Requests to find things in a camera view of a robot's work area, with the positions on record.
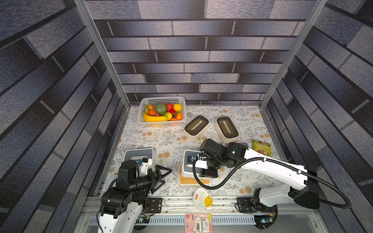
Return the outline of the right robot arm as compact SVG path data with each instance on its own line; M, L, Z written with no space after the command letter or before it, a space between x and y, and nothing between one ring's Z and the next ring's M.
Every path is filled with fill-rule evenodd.
M223 146L211 139L206 139L200 146L200 152L192 156L193 176L216 178L218 169L231 168L231 172L217 186L199 185L204 189L216 190L224 186L239 169L259 172L282 182L272 188L257 188L248 204L257 212L274 212L278 204L295 203L307 209L318 209L320 199L317 181L306 176L307 168L302 165L285 163L265 156L248 146L231 142Z

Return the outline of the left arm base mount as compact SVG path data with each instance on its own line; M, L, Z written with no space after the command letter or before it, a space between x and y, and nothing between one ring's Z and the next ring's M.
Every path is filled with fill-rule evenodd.
M143 214L154 215L160 214L162 211L162 198L148 198L143 201Z

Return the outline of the yellow-green toy lemon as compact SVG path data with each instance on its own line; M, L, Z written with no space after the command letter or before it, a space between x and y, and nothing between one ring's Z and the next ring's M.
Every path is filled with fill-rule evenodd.
M170 112L166 112L163 116L166 118L166 121L170 121L173 118L173 115Z

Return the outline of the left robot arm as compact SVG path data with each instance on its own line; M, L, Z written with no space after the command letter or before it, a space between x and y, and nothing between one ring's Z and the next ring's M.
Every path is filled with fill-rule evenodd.
M165 182L172 169L156 165L141 176L136 161L124 161L115 186L101 197L96 214L101 233L131 233L138 217L148 208L149 194L154 194Z

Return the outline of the floral table cloth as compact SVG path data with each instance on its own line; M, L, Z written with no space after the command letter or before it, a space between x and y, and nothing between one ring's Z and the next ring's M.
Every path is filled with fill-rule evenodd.
M239 131L238 141L252 143L253 139L269 142L272 145L273 158L280 159L273 140L257 106L203 106L187 105L186 122L180 126L146 127L138 123L139 106L132 106L120 135L119 145L110 165L109 172L100 196L107 191L109 184L117 178L124 155L130 149L153 148L153 164L173 170L166 177L166 183L153 196L192 196L198 185L179 184L179 165L185 150L199 150L201 143L210 138L224 144L216 129L215 121L220 116L232 119ZM210 121L208 130L199 138L190 139L184 135L184 125L197 115L203 115ZM229 181L217 190L209 191L211 196L250 196L256 188L271 188L283 184L281 181L250 170L238 170Z

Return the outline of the white plastic fruit basket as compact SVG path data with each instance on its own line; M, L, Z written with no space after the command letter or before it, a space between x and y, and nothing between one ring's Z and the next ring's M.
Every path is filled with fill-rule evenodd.
M179 126L186 122L183 97L152 97L141 100L138 123L147 127Z

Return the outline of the pink packaged item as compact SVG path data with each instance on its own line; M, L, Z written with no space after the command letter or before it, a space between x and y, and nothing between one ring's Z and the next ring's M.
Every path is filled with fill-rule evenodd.
M185 233L213 233L211 214L185 214Z

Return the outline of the aluminium rail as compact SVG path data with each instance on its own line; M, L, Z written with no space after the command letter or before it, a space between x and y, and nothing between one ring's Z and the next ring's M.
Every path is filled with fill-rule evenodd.
M197 199L193 196L190 197L156 197L162 198L162 204L151 203L153 206L160 208L154 210L154 207L149 207L150 214L155 215L184 215L185 213L210 213L213 215L238 215L241 214L237 208L237 198L234 196L211 196L207 198L212 201L211 205L205 205L206 198ZM83 205L81 214L95 215L101 206L101 197L88 197ZM309 215L318 213L311 209L300 207L294 203L278 204L278 213L280 215Z

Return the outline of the cream box dark lid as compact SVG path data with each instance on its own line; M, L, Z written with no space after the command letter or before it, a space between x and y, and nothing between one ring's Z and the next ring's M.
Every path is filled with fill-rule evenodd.
M203 115L197 115L184 126L184 136L188 139L200 138L209 128L210 121Z
M236 142L239 138L239 132L228 116L221 116L216 119L215 128L222 142L228 144Z

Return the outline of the white box grey lid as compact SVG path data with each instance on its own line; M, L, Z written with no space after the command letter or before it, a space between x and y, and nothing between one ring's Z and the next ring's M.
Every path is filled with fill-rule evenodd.
M153 148L141 148L141 149L131 149L127 150L124 153L123 161L130 161L134 160L137 161L139 164L142 163L144 158L148 159L148 165L151 167L153 163Z
M244 146L247 146L248 148L252 147L252 143L251 142L247 142L247 141L236 141L236 143L244 145Z
M194 178L192 170L192 157L199 155L201 152L197 150L185 150L183 156L183 163L181 166L181 175L187 178Z

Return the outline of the orange toy fruit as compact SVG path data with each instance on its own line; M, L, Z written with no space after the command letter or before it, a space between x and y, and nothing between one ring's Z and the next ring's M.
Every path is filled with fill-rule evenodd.
M178 112L178 113L176 114L176 119L177 119L177 120L182 120L182 118L183 118L182 113Z

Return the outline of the cream box dark lid left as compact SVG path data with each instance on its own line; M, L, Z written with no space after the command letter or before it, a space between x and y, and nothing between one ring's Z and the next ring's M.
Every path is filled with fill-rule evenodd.
M197 115L184 126L184 136L188 139L200 138L209 128L210 121L203 115Z

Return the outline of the yellow toy banana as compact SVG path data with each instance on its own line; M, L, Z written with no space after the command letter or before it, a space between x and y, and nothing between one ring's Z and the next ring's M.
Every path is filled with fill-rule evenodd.
M168 121L167 116L151 116L147 113L143 114L144 120L146 122L163 122L163 121Z

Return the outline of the yellow toy pepper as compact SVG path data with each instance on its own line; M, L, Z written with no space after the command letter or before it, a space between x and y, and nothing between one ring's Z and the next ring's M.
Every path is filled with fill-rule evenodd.
M182 110L182 105L181 105L181 104L174 104L174 105L173 105L173 109L174 109L176 112L181 112L181 110Z

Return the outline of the snack bag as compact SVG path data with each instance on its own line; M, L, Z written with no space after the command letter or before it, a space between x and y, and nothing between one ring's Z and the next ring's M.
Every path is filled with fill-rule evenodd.
M268 142L253 139L253 150L272 158L272 145Z

